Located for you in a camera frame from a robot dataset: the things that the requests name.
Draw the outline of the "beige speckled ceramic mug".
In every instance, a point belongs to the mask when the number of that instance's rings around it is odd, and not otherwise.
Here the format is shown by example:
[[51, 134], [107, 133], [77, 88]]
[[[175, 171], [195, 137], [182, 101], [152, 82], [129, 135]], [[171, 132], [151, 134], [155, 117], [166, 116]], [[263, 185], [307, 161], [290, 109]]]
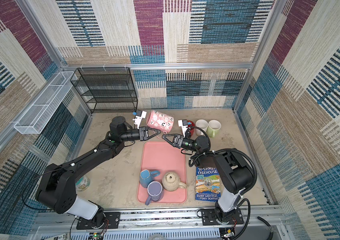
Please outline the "beige speckled ceramic mug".
[[162, 185], [169, 192], [187, 188], [187, 185], [181, 181], [180, 176], [172, 171], [164, 174], [162, 178]]

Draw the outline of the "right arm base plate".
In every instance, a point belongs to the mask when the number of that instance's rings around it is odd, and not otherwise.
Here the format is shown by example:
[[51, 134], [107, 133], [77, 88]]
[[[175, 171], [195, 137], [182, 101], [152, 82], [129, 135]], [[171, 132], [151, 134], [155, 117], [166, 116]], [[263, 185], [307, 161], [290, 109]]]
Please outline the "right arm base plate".
[[218, 212], [218, 209], [200, 209], [197, 213], [202, 218], [204, 226], [213, 225], [242, 225], [245, 223], [240, 209], [228, 213]]

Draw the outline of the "aluminium front rail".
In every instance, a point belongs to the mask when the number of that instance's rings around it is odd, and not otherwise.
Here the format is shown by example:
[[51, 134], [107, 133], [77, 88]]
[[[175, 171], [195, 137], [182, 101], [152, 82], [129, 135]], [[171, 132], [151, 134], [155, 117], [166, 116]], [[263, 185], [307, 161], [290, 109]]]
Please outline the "aluminium front rail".
[[266, 240], [270, 235], [275, 240], [294, 239], [293, 231], [277, 205], [242, 206], [240, 210], [245, 221], [242, 225], [204, 226], [197, 215], [200, 209], [210, 208], [111, 209], [106, 212], [120, 212], [119, 226], [106, 230], [77, 230], [78, 220], [71, 215], [40, 213], [27, 238], [56, 239], [66, 234], [69, 240], [218, 240], [224, 230], [235, 228], [239, 240]]

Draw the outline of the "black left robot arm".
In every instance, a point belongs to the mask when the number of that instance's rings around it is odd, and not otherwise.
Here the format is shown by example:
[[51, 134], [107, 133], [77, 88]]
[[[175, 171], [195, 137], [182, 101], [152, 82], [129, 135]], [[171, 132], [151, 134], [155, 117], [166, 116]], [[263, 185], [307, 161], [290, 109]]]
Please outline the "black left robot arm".
[[157, 136], [160, 130], [150, 127], [133, 128], [125, 117], [112, 119], [106, 137], [94, 149], [67, 163], [50, 164], [41, 177], [36, 191], [36, 201], [58, 214], [78, 216], [84, 229], [99, 229], [106, 225], [103, 207], [78, 197], [75, 184], [101, 163], [117, 156], [125, 147], [125, 142], [147, 141]]

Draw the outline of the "blue treehouse paperback book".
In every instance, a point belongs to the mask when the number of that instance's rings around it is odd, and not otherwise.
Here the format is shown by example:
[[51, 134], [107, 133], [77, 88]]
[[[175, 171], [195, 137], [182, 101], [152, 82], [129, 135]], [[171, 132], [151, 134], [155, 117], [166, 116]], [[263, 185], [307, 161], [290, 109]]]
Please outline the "blue treehouse paperback book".
[[221, 178], [217, 168], [196, 167], [195, 199], [216, 202], [221, 197]]

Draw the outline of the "purple ceramic mug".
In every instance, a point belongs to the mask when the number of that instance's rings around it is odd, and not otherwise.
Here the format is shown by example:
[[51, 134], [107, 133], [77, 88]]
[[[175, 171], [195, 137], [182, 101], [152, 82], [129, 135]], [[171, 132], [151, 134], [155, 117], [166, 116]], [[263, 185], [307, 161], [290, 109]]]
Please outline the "purple ceramic mug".
[[158, 181], [151, 182], [147, 187], [148, 197], [145, 201], [145, 205], [149, 205], [152, 202], [160, 201], [164, 196], [163, 186]]

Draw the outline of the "white ceramic mug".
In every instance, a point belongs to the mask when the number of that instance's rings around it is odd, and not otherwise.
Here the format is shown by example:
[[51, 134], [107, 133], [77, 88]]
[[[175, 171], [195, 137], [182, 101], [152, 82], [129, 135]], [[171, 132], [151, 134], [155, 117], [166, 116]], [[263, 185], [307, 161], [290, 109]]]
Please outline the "white ceramic mug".
[[209, 123], [206, 120], [197, 120], [196, 121], [196, 134], [197, 136], [203, 136], [204, 133], [200, 130], [202, 129], [205, 133], [207, 133]]

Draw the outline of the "pink patterned glass mug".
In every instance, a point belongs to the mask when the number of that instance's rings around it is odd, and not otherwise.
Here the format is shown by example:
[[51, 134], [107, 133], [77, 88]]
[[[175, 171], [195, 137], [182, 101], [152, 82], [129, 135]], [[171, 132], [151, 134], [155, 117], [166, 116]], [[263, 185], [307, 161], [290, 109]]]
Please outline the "pink patterned glass mug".
[[146, 125], [148, 127], [165, 133], [169, 133], [172, 130], [174, 122], [174, 117], [155, 110], [151, 110], [146, 118]]

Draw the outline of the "round tape roll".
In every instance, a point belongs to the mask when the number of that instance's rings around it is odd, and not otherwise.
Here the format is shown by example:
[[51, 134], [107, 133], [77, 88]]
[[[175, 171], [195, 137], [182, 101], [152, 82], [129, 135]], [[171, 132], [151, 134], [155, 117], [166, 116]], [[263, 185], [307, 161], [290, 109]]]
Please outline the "round tape roll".
[[87, 176], [81, 177], [76, 183], [75, 188], [76, 191], [82, 192], [86, 190], [90, 186], [90, 179]]

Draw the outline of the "light green ceramic mug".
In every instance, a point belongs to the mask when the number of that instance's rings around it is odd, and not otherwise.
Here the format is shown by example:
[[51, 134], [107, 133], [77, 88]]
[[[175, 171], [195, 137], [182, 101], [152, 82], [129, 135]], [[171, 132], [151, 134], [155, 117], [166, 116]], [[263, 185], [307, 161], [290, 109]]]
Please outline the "light green ceramic mug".
[[222, 125], [217, 120], [211, 120], [208, 122], [207, 134], [210, 138], [215, 138], [221, 129]]

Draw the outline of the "pink plastic tray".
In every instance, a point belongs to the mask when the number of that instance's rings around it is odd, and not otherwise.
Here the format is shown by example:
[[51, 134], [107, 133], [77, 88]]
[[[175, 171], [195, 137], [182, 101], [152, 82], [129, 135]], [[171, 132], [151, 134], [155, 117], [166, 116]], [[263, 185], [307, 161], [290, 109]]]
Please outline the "pink plastic tray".
[[[144, 144], [141, 171], [159, 171], [160, 175], [154, 177], [155, 181], [161, 182], [167, 172], [175, 172], [179, 175], [181, 182], [187, 182], [186, 156], [181, 150], [174, 148], [167, 142], [147, 142]], [[161, 204], [181, 204], [187, 200], [187, 189], [178, 188], [173, 192], [164, 190], [164, 197], [159, 201]], [[148, 197], [147, 188], [138, 184], [137, 200], [145, 203]]]

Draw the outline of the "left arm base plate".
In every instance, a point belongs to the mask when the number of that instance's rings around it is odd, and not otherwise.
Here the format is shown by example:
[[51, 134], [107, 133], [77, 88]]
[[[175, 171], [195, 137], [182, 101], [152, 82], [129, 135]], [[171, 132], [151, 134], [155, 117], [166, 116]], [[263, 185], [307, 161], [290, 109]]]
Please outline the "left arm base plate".
[[106, 230], [117, 229], [119, 226], [120, 212], [103, 212], [87, 220], [80, 217], [76, 225], [77, 230]]

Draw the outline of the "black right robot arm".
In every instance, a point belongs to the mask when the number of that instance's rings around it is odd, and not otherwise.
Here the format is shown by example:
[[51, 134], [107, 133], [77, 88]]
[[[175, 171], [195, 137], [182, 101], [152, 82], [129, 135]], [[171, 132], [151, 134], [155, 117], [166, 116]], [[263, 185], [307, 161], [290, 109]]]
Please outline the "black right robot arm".
[[221, 196], [216, 201], [214, 211], [207, 213], [210, 221], [224, 225], [236, 219], [239, 207], [244, 202], [244, 194], [257, 181], [257, 170], [252, 160], [237, 149], [211, 150], [208, 136], [199, 136], [195, 140], [180, 134], [165, 134], [162, 138], [171, 146], [191, 151], [189, 167], [201, 167], [202, 174], [217, 173], [223, 184]]

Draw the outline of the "red ceramic mug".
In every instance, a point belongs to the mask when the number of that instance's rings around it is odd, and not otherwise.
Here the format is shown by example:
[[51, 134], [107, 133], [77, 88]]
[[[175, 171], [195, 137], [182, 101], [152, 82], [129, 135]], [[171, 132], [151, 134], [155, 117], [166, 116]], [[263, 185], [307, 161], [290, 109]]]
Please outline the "red ceramic mug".
[[192, 127], [195, 126], [195, 123], [193, 121], [187, 120], [187, 124], [188, 124], [188, 129], [190, 129], [190, 131], [192, 132], [193, 131]]

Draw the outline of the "blue ceramic mug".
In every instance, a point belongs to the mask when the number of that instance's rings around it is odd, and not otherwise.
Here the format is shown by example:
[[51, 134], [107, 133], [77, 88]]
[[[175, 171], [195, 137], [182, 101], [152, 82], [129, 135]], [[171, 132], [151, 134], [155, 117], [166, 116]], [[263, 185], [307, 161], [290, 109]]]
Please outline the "blue ceramic mug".
[[154, 181], [155, 177], [160, 175], [160, 171], [150, 171], [150, 170], [142, 170], [140, 172], [140, 179], [139, 182], [143, 188], [147, 188], [148, 185]]

